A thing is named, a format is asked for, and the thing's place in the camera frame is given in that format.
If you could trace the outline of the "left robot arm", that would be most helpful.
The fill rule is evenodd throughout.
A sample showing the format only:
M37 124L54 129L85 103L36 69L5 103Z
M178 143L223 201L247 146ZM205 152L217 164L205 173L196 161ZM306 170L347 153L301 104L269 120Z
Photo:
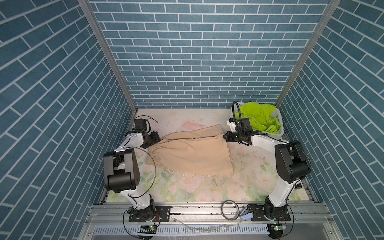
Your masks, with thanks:
M119 147L104 154L103 163L106 189L127 198L134 211L154 214L154 200L149 190L140 186L141 175L135 153L139 150L150 156L145 149L161 141L158 132L151 131L150 120L155 119L150 116L144 119L144 115L136 117L133 129L126 132Z

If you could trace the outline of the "beige shorts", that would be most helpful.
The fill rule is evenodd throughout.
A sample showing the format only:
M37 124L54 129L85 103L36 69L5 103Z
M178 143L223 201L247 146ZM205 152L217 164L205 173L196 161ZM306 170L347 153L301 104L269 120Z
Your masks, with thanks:
M148 148L160 167L195 175L230 175L234 172L230 150L220 125L169 134Z

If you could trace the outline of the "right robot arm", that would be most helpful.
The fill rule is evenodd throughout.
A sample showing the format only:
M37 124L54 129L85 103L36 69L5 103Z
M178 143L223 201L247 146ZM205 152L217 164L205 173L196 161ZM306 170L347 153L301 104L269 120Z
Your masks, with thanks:
M299 141L286 142L261 131L254 131L249 119L227 121L230 131L223 135L226 142L263 148L275 155L278 180L266 197L264 214L272 219L287 211L293 190L312 171L311 161Z

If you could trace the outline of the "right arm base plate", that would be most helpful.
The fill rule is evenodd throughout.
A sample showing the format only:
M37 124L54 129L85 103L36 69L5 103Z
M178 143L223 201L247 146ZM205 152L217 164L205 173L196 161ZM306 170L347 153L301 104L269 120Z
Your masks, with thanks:
M257 204L248 204L247 210L253 214L251 218L252 222L263 222L263 221L291 221L291 216L288 210L288 206L283 206L276 208L272 205L257 205Z

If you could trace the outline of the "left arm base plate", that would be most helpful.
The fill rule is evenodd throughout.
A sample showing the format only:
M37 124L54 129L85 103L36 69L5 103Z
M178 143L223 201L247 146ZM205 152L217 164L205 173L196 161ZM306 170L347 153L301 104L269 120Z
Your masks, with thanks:
M171 213L170 206L149 206L142 210L135 210L134 207L130 209L129 222L130 223L144 223L160 221L169 222Z

